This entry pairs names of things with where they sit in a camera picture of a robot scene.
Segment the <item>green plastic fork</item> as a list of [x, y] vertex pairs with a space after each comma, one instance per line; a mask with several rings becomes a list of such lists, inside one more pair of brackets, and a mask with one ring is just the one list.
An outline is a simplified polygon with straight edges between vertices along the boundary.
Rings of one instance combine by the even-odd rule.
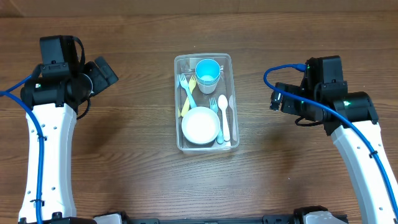
[[[210, 109], [213, 110], [216, 114], [218, 113], [218, 105], [214, 97], [210, 98]], [[219, 133], [217, 135], [216, 141], [218, 144], [224, 143], [224, 137], [222, 132], [222, 127], [220, 127]]]

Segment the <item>light blue plastic fork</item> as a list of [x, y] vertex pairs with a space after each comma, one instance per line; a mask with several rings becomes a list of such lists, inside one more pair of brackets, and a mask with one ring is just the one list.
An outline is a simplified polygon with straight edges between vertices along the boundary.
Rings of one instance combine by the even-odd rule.
[[181, 87], [182, 87], [182, 88], [186, 91], [186, 93], [187, 93], [187, 98], [188, 98], [188, 100], [189, 100], [190, 107], [191, 107], [191, 108], [196, 108], [197, 105], [196, 105], [196, 103], [195, 103], [195, 100], [193, 99], [192, 93], [190, 92], [189, 85], [188, 85], [187, 79], [185, 78], [185, 75], [184, 75], [184, 74], [180, 74], [180, 75], [178, 76], [178, 78], [179, 78], [179, 80], [180, 80], [180, 85], [181, 85]]

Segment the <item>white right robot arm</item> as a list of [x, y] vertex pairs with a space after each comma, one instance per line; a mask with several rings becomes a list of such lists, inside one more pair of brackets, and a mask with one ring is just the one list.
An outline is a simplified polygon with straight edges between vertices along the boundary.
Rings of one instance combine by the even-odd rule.
[[378, 116], [365, 92], [346, 82], [272, 87], [271, 109], [321, 122], [338, 149], [358, 199], [363, 223], [397, 223], [397, 181], [387, 159]]

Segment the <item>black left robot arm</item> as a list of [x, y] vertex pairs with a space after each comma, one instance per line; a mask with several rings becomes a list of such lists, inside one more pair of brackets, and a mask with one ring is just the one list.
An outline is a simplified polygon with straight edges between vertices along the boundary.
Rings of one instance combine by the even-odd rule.
[[92, 223], [78, 218], [72, 192], [72, 139], [76, 111], [68, 104], [35, 105], [29, 128], [27, 184], [19, 223]]

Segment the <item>yellow plastic fork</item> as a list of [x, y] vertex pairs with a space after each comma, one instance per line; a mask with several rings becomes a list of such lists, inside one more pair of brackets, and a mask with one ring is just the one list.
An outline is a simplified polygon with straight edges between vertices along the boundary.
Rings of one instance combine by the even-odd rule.
[[[189, 87], [190, 93], [193, 92], [193, 90], [195, 89], [196, 85], [197, 85], [196, 76], [192, 75], [191, 78], [190, 78], [190, 81], [188, 83], [188, 87]], [[189, 99], [186, 98], [186, 100], [184, 102], [184, 105], [183, 105], [183, 108], [181, 109], [180, 115], [182, 117], [184, 117], [186, 115], [186, 113], [189, 111], [189, 109], [190, 109]]]

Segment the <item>blue plastic cup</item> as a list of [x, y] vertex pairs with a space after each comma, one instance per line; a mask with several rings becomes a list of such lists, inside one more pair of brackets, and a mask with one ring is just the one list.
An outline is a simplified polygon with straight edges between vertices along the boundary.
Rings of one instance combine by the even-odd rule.
[[201, 82], [214, 82], [219, 78], [221, 68], [217, 61], [206, 58], [197, 63], [195, 71]]

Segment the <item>pink plastic spoon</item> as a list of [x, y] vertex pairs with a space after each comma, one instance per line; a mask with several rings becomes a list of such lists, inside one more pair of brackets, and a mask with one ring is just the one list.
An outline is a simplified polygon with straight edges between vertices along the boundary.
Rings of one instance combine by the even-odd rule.
[[226, 99], [225, 95], [220, 95], [218, 97], [218, 107], [221, 110], [221, 115], [222, 115], [222, 123], [223, 123], [223, 137], [224, 141], [230, 141], [230, 132], [229, 132], [229, 126], [228, 126], [228, 120], [226, 116], [226, 109], [228, 107], [228, 101]]

